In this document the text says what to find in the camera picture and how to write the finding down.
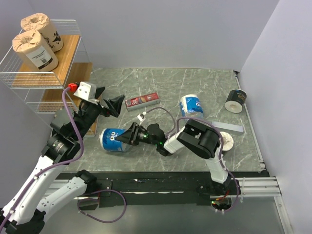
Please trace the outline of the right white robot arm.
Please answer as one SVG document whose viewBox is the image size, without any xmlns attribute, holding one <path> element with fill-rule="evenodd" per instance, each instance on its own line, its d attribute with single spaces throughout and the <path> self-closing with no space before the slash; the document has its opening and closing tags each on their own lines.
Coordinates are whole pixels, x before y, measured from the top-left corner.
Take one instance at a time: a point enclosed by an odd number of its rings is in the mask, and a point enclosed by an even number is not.
<svg viewBox="0 0 312 234">
<path fill-rule="evenodd" d="M 185 126 L 173 136 L 166 137 L 157 123 L 147 128 L 133 123 L 116 140 L 129 145 L 146 143 L 156 146 L 163 156 L 170 156 L 182 148 L 187 148 L 205 160 L 211 175 L 210 191 L 214 195 L 224 195 L 230 189 L 231 176 L 222 158 L 222 136 L 213 127 L 198 119 L 189 119 Z"/>
</svg>

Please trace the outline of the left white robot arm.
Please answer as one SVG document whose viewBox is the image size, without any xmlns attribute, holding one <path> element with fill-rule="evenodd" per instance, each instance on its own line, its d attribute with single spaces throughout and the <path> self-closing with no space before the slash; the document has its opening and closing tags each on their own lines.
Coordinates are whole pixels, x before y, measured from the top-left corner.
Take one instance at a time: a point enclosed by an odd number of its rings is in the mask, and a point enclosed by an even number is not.
<svg viewBox="0 0 312 234">
<path fill-rule="evenodd" d="M 84 152 L 83 137 L 98 116 L 118 117 L 124 95 L 106 100 L 98 99 L 105 87 L 84 90 L 82 85 L 70 84 L 62 93 L 63 107 L 50 126 L 52 135 L 43 148 L 38 162 L 18 193 L 0 210 L 0 229 L 8 234 L 38 234 L 47 220 L 74 197 L 91 196 L 97 189 L 97 178 L 81 170 L 68 183 L 45 197 L 54 180 Z"/>
</svg>

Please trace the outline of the brown roll with label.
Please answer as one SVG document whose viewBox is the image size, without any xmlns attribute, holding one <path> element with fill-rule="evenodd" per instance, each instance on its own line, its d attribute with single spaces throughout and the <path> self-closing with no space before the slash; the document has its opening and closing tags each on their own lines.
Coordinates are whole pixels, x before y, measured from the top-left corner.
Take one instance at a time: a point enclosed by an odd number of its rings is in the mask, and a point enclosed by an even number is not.
<svg viewBox="0 0 312 234">
<path fill-rule="evenodd" d="M 32 72 L 50 72 L 59 60 L 38 30 L 25 31 L 12 39 L 12 48 Z"/>
</svg>

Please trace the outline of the black paper roll front right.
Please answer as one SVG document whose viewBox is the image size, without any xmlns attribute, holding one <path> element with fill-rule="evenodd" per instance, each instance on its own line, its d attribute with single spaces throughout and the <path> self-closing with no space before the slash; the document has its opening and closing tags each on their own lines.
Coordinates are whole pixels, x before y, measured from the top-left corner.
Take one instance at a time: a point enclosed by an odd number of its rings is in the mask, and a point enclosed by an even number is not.
<svg viewBox="0 0 312 234">
<path fill-rule="evenodd" d="M 224 141 L 222 152 L 228 152 L 234 147 L 234 139 L 233 137 L 227 132 L 220 132 Z"/>
</svg>

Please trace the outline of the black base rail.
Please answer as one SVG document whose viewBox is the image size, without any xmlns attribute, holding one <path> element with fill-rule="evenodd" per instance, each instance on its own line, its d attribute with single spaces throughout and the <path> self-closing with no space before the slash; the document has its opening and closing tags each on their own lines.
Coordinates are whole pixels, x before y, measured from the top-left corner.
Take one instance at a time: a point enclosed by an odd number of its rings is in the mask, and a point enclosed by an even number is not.
<svg viewBox="0 0 312 234">
<path fill-rule="evenodd" d="M 211 180 L 209 172 L 94 172 L 96 184 L 84 192 L 99 198 L 100 207 L 123 205 L 196 204 L 209 206 L 211 198 L 225 200 L 241 194 L 238 180 L 226 184 Z"/>
</svg>

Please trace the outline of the black paper roll far right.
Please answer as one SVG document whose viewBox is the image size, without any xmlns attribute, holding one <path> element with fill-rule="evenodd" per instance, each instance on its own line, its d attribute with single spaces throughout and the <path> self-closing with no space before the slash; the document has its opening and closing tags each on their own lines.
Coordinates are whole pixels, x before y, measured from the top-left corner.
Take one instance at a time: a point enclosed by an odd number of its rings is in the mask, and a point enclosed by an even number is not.
<svg viewBox="0 0 312 234">
<path fill-rule="evenodd" d="M 225 108 L 229 112 L 238 114 L 243 110 L 243 106 L 247 99 L 247 94 L 241 89 L 233 89 L 229 92 L 229 95 L 225 102 Z"/>
</svg>

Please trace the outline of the blue paper roll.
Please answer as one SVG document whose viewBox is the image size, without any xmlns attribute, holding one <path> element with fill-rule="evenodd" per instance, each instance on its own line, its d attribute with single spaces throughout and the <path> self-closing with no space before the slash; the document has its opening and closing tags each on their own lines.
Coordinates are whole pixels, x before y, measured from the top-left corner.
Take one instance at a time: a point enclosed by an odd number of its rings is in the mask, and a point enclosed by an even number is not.
<svg viewBox="0 0 312 234">
<path fill-rule="evenodd" d="M 130 145 L 116 140 L 116 137 L 123 134 L 126 130 L 121 128 L 105 128 L 102 130 L 99 140 L 101 147 L 110 152 L 126 152 Z"/>
<path fill-rule="evenodd" d="M 183 117 L 203 118 L 203 109 L 197 95 L 185 95 L 180 99 L 180 110 Z"/>
</svg>

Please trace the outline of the grey flat box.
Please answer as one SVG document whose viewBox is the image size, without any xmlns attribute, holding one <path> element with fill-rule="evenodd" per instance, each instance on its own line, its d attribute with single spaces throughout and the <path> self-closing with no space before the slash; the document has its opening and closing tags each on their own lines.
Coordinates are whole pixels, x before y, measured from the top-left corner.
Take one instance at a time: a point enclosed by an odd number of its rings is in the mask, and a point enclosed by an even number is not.
<svg viewBox="0 0 312 234">
<path fill-rule="evenodd" d="M 220 132 L 227 132 L 232 135 L 241 135 L 244 133 L 244 128 L 241 125 L 223 123 L 212 121 L 211 124 L 217 128 Z"/>
</svg>

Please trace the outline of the brown roll with cartoon print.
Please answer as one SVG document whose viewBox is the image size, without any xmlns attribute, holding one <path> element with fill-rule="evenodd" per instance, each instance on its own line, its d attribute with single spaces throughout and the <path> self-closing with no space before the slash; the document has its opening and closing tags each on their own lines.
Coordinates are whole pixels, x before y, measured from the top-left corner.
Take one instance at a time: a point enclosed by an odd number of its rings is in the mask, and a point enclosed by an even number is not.
<svg viewBox="0 0 312 234">
<path fill-rule="evenodd" d="M 24 31 L 39 31 L 53 52 L 63 48 L 63 40 L 46 14 L 35 13 L 27 16 L 21 20 L 20 25 Z"/>
</svg>

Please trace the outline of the black paper roll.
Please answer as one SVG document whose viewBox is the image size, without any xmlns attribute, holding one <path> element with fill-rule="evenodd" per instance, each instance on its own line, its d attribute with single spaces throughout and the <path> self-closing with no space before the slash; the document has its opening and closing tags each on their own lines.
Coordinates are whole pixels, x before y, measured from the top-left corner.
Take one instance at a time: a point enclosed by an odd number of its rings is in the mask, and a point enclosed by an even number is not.
<svg viewBox="0 0 312 234">
<path fill-rule="evenodd" d="M 229 112 L 238 114 L 243 110 L 243 106 L 247 99 L 247 94 L 241 89 L 233 89 L 229 92 L 229 95 L 225 102 L 225 108 Z"/>
<path fill-rule="evenodd" d="M 228 152 L 234 147 L 234 139 L 233 137 L 227 132 L 220 132 L 224 141 L 222 152 Z"/>
</svg>

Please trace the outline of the red toothpaste box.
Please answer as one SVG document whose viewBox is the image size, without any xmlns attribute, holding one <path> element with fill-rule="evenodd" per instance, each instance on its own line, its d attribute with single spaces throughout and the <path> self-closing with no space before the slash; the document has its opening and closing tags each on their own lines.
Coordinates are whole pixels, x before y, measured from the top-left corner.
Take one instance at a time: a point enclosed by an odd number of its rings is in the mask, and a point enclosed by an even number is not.
<svg viewBox="0 0 312 234">
<path fill-rule="evenodd" d="M 160 97 L 157 92 L 125 100 L 125 106 L 128 111 L 134 111 L 158 103 L 160 103 Z"/>
</svg>

